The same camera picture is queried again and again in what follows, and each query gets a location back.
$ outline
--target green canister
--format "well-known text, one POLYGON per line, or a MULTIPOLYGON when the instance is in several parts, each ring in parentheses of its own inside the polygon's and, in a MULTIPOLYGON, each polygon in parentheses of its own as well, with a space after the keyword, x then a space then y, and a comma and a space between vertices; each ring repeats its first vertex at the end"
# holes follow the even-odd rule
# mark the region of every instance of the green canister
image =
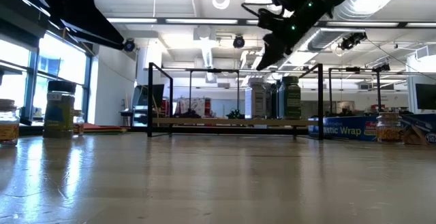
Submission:
POLYGON ((76 84, 72 82, 48 82, 43 132, 45 138, 71 139, 73 137, 75 92, 76 84))
POLYGON ((288 76, 281 79, 279 116, 290 120, 301 118, 301 88, 298 85, 298 77, 288 76))

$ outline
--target ceiling light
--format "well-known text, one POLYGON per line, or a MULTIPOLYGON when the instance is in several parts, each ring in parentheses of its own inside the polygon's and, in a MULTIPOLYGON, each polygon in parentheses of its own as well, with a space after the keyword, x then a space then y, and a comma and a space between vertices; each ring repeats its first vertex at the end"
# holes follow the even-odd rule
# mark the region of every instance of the ceiling light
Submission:
POLYGON ((320 28, 321 31, 327 32, 350 32, 350 33, 364 33, 365 29, 346 29, 346 28, 320 28))
POLYGON ((217 25, 233 25, 238 24, 238 20, 232 19, 166 19, 167 23, 172 24, 217 24, 217 25))
POLYGON ((248 25, 257 25, 259 23, 259 20, 247 20, 248 25))
POLYGON ((327 22, 329 27, 397 27, 397 22, 327 22))
POLYGON ((434 22, 411 22, 406 27, 436 27, 434 22))
POLYGON ((155 18, 108 18, 111 23, 156 23, 155 18))

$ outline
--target glass jar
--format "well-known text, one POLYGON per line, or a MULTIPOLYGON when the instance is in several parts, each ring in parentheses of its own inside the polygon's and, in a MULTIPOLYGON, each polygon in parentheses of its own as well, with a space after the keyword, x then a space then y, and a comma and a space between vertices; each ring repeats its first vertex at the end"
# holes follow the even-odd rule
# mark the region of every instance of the glass jar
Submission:
POLYGON ((74 110, 74 134, 84 134, 84 119, 82 110, 74 110))
POLYGON ((288 76, 281 79, 279 99, 280 118, 301 118, 301 88, 298 85, 298 77, 288 76))
POLYGON ((402 142, 401 117, 396 112, 380 112, 377 117, 377 142, 399 143, 402 142))
POLYGON ((16 115, 15 101, 0 99, 0 145, 15 146, 18 143, 20 118, 16 115))
POLYGON ((44 138, 73 137, 74 93, 76 84, 68 81, 48 82, 44 138))

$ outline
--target ceiling pipe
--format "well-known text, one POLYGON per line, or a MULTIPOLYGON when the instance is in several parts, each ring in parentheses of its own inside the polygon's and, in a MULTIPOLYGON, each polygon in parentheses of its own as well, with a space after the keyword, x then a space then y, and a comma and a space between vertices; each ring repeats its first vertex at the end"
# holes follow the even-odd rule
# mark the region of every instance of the ceiling pipe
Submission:
POLYGON ((196 0, 191 0, 192 8, 193 8, 193 17, 197 17, 197 7, 196 7, 196 0))
MULTIPOLYGON (((366 20, 374 13, 378 12, 391 0, 345 0, 342 4, 336 6, 333 11, 333 20, 366 20)), ((349 31, 319 31, 319 29, 311 29, 307 34, 295 45, 294 53, 278 66, 281 69, 287 62, 293 61, 295 66, 300 66, 310 59, 316 57, 318 53, 301 55, 298 50, 321 51, 329 47, 333 42, 337 41, 349 31)))

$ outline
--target security camera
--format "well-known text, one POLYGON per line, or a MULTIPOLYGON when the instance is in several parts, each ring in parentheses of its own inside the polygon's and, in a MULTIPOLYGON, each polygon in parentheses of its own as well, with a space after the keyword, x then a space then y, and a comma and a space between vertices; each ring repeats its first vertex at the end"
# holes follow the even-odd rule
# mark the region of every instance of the security camera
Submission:
POLYGON ((135 48, 136 48, 136 45, 135 45, 134 39, 128 39, 124 43, 124 51, 126 51, 126 52, 132 52, 135 50, 135 48))
POLYGON ((235 48, 242 48, 242 47, 244 47, 244 45, 245 45, 244 37, 242 35, 237 35, 234 38, 233 47, 235 47, 235 48))

